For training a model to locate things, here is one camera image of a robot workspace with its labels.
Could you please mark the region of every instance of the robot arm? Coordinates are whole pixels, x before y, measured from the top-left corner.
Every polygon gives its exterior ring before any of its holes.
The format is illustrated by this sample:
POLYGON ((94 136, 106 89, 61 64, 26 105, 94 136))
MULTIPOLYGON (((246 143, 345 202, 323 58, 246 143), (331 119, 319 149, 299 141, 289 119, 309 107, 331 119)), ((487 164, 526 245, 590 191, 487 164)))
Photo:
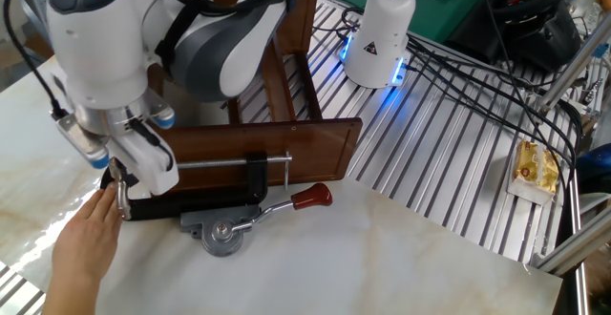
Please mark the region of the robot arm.
POLYGON ((286 4, 261 0, 218 15, 188 13, 180 0, 49 0, 51 40, 73 109, 57 120, 60 132, 94 167, 117 157, 152 194, 163 194, 178 182, 178 167, 146 121, 167 129, 174 112, 147 88, 146 68, 162 62, 202 101, 236 96, 257 71, 286 4))
POLYGON ((369 88, 401 86, 409 61, 406 32, 416 0, 367 0, 358 32, 348 38, 341 57, 346 75, 369 88))

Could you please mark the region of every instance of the robot logo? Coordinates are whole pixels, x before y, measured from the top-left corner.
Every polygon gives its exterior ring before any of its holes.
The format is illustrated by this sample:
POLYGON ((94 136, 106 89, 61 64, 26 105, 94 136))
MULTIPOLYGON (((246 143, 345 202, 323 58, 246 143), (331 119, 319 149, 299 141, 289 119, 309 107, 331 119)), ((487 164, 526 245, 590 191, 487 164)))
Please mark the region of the robot logo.
POLYGON ((368 53, 373 53, 373 54, 378 54, 378 51, 375 50, 375 43, 371 42, 369 44, 367 44, 367 46, 365 47, 365 51, 368 53))

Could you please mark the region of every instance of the red handle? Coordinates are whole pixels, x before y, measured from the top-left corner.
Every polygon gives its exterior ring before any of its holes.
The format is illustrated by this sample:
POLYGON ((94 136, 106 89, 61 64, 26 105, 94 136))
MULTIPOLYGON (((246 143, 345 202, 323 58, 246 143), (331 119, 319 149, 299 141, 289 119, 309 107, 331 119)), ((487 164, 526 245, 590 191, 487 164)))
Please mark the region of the red handle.
POLYGON ((294 194, 290 199, 293 201, 295 210, 301 210, 315 205, 330 206, 333 203, 331 192, 328 190, 327 186, 322 183, 317 183, 305 191, 294 194))

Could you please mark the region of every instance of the white marble surface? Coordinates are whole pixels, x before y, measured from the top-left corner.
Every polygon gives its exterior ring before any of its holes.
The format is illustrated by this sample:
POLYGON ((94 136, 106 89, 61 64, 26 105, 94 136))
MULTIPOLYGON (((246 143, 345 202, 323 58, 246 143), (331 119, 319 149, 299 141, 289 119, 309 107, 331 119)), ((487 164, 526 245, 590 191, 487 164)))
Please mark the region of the white marble surface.
MULTIPOLYGON (((39 71, 60 95, 56 60, 39 71)), ((101 177, 59 134, 50 109, 31 73, 0 93, 0 261, 43 289, 59 232, 101 177)))
MULTIPOLYGON (((42 73, 51 70, 60 74, 54 61, 42 73)), ((43 290, 53 242, 100 176, 57 133, 48 110, 32 75, 0 94, 0 261, 43 290)), ((97 314, 552 313, 560 279, 365 185, 328 186, 331 207, 285 210, 224 259, 180 233, 177 220, 125 223, 97 314)), ((306 187, 274 188, 264 205, 306 187)))

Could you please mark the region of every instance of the snack package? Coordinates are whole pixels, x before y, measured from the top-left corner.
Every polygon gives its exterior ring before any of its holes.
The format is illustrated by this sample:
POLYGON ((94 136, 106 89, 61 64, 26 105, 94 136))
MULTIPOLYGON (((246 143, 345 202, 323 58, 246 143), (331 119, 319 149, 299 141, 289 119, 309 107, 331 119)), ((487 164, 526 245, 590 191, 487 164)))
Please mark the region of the snack package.
POLYGON ((556 194, 557 182, 558 167, 552 153, 527 140, 520 142, 507 192, 545 205, 556 194))

